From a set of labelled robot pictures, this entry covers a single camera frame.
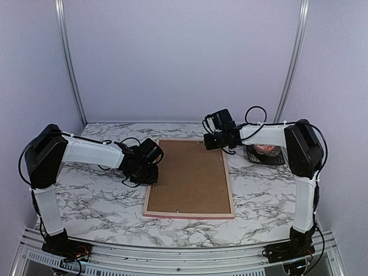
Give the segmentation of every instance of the wooden frame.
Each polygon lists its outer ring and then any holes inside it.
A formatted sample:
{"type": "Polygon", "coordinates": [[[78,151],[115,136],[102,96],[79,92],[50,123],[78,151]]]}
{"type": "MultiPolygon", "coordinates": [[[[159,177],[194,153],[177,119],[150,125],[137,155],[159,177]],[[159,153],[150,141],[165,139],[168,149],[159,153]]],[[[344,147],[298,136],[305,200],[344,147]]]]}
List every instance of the wooden frame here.
{"type": "MultiPolygon", "coordinates": [[[[157,144],[160,143],[160,141],[200,141],[203,143],[203,140],[199,139],[157,139],[157,144]]],[[[143,216],[144,217],[160,217],[160,218],[166,218],[166,219],[208,219],[208,220],[230,220],[235,218],[235,211],[234,211],[234,203],[232,198],[232,190],[231,190],[231,184],[229,180],[229,170],[227,166],[227,159],[225,153],[222,151],[221,156],[223,159],[224,164],[224,170],[225,170],[225,177],[226,177],[226,183],[227,183],[227,190],[228,190],[228,199],[230,204],[230,213],[219,213],[219,214],[211,214],[211,213],[173,213],[173,212],[154,212],[154,211],[148,211],[148,202],[150,200],[150,193],[152,186],[147,187],[147,191],[145,194],[144,199],[144,206],[143,206],[143,216]]]]}

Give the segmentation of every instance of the marble table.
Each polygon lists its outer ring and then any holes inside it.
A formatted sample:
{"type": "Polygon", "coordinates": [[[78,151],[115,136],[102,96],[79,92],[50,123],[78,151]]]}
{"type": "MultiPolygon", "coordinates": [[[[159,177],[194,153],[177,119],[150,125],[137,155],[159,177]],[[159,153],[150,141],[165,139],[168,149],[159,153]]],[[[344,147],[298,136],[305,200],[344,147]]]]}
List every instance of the marble table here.
{"type": "MultiPolygon", "coordinates": [[[[147,137],[202,138],[203,134],[200,124],[89,124],[82,136],[113,141],[133,136],[143,141],[147,137]]],[[[290,170],[286,165],[250,163],[242,148],[236,151],[227,156],[234,220],[143,217],[147,187],[124,186],[119,171],[69,163],[56,184],[64,226],[70,236],[147,247],[226,247],[288,238],[296,200],[290,170]]]]}

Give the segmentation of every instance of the white wall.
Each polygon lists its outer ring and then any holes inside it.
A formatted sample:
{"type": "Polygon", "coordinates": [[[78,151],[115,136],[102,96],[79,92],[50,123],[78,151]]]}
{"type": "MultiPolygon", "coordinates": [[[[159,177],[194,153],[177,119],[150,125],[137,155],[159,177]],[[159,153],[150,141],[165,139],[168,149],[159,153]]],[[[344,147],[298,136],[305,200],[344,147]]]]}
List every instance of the white wall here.
{"type": "MultiPolygon", "coordinates": [[[[301,1],[66,0],[89,121],[201,121],[229,108],[274,115],[301,1]]],[[[257,117],[253,114],[250,120],[257,117]]]]}
{"type": "Polygon", "coordinates": [[[367,1],[311,1],[284,118],[307,118],[325,134],[319,219],[332,228],[347,275],[367,275],[367,1]]]}
{"type": "Polygon", "coordinates": [[[18,176],[23,147],[49,123],[79,132],[53,1],[6,0],[0,8],[0,271],[9,271],[26,226],[35,222],[18,176]]]}

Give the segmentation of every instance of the white marble surface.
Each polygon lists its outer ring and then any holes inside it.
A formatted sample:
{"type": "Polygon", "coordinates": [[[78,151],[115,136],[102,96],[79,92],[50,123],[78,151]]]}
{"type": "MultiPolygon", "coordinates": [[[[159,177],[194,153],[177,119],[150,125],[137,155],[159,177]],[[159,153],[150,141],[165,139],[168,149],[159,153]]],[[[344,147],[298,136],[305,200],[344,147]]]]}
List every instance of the white marble surface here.
{"type": "MultiPolygon", "coordinates": [[[[90,124],[82,136],[156,140],[202,138],[203,131],[196,124],[90,124]]],[[[69,163],[56,185],[64,226],[70,236],[154,247],[223,247],[287,238],[295,208],[295,184],[289,169],[249,163],[241,148],[236,151],[236,155],[228,155],[234,220],[143,217],[145,186],[130,189],[121,184],[124,177],[119,171],[69,163]]]]}

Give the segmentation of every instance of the brown board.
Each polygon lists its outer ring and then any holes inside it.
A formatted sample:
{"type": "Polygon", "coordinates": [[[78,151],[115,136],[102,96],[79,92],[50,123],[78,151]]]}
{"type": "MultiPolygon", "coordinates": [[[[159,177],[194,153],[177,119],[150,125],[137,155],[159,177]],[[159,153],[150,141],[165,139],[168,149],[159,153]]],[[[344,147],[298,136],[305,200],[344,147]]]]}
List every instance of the brown board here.
{"type": "Polygon", "coordinates": [[[222,150],[202,140],[160,139],[164,152],[159,179],[149,186],[143,216],[176,219],[233,219],[229,173],[222,150]]]}

